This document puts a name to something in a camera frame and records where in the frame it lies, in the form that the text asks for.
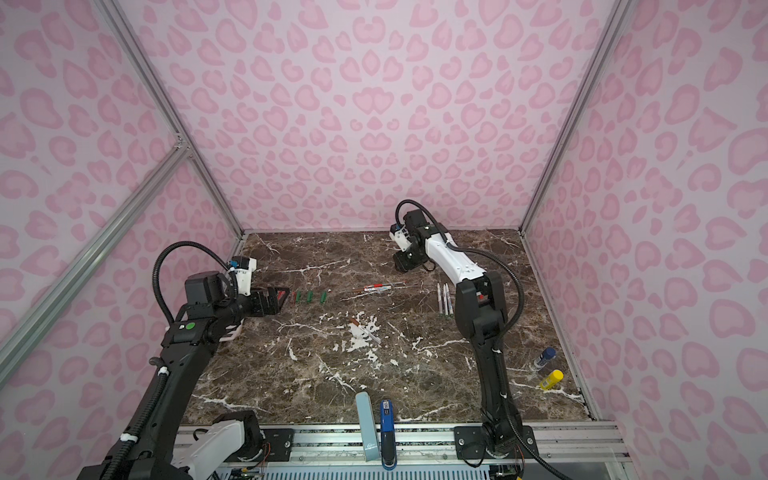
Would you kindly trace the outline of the red pen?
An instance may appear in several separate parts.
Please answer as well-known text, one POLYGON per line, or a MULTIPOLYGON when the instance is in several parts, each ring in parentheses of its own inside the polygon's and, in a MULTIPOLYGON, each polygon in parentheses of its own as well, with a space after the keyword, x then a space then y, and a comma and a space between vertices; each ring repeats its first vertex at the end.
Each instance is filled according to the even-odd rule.
POLYGON ((394 282, 394 283, 384 283, 384 284, 373 284, 369 285, 363 288, 363 292, 369 293, 369 292, 383 292, 392 290, 395 288, 404 287, 406 284, 405 282, 394 282))

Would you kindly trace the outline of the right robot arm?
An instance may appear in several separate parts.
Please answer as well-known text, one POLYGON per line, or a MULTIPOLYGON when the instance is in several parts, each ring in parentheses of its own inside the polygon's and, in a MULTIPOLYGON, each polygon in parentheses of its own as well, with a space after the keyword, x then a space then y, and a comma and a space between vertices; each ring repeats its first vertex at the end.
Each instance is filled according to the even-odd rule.
POLYGON ((477 365, 485 448, 506 455, 514 439, 509 384, 502 352, 502 330, 507 323, 503 281, 474 262, 449 233, 421 209, 411 210, 390 228, 399 250, 396 269, 408 272, 431 262, 454 285, 454 320, 471 345, 477 365))

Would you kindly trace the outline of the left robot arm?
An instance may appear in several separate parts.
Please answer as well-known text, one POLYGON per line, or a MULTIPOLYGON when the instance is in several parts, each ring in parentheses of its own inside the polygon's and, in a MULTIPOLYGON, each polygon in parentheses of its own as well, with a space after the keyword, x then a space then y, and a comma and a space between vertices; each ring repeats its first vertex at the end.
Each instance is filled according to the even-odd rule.
POLYGON ((127 427, 104 460, 87 466, 81 479, 208 479, 228 460, 262 462, 271 447, 254 411, 220 416, 184 453, 174 453, 181 421, 199 378, 221 340, 249 317, 279 313, 290 297, 287 287, 250 294, 225 290, 214 272, 190 276, 186 304, 150 362, 156 371, 127 427))

